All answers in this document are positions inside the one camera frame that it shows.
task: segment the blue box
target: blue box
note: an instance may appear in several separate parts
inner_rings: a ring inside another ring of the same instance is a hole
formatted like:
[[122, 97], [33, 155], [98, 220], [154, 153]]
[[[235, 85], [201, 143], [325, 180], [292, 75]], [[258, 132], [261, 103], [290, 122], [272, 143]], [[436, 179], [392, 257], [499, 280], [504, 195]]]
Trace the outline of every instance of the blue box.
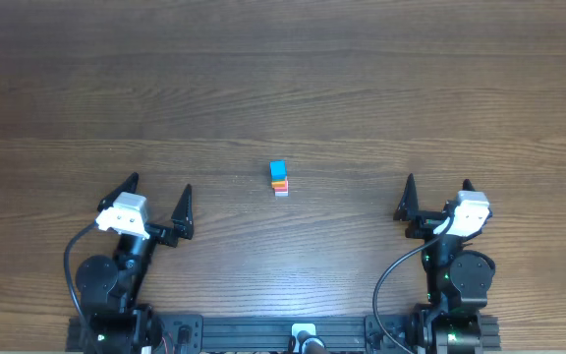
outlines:
[[270, 174], [272, 180], [284, 180], [287, 177], [287, 170], [285, 169], [285, 161], [272, 161], [270, 162]]

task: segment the brown wood surface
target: brown wood surface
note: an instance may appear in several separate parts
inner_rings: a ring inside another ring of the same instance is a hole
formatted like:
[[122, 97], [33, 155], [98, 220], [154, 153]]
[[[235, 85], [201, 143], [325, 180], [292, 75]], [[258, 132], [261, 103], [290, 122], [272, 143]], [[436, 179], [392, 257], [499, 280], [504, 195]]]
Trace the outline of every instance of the brown wood surface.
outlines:
[[[63, 250], [132, 171], [155, 221], [195, 188], [141, 299], [206, 316], [369, 314], [420, 244], [390, 217], [408, 173], [428, 209], [471, 178], [484, 312], [506, 349], [566, 349], [566, 1], [0, 0], [0, 350], [64, 348]], [[410, 261], [380, 309], [425, 293]]]

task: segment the wood grain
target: wood grain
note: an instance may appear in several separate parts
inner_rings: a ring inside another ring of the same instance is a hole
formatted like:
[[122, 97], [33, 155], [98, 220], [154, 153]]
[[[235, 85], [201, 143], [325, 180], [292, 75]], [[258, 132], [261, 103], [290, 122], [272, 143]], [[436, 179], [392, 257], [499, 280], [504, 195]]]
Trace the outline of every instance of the wood grain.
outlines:
[[428, 209], [471, 178], [504, 348], [566, 349], [566, 0], [0, 0], [0, 350], [63, 349], [62, 252], [132, 171], [159, 222], [195, 187], [141, 299], [206, 316], [368, 314], [407, 174]]

